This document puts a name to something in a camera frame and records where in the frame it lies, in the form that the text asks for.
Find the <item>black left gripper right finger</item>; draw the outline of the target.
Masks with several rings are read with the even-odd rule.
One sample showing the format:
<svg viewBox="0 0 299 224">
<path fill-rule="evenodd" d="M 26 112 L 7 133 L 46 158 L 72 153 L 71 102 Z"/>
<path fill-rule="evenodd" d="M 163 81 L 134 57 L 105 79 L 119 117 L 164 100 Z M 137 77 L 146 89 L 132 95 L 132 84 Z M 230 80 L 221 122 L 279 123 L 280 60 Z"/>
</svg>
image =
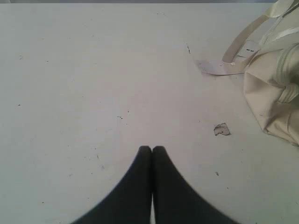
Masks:
<svg viewBox="0 0 299 224">
<path fill-rule="evenodd" d="M 178 172 L 163 146 L 152 150 L 157 224 L 235 224 L 203 199 Z"/>
</svg>

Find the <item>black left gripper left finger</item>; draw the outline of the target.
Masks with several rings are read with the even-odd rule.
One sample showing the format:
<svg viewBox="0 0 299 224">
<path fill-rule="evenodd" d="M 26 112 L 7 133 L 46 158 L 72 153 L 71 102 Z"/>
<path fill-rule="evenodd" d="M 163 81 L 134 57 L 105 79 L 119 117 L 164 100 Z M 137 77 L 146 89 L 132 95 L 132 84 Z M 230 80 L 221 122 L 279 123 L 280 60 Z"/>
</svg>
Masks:
<svg viewBox="0 0 299 224">
<path fill-rule="evenodd" d="M 120 182 L 75 224 L 149 224 L 152 203 L 152 151 L 141 146 Z"/>
</svg>

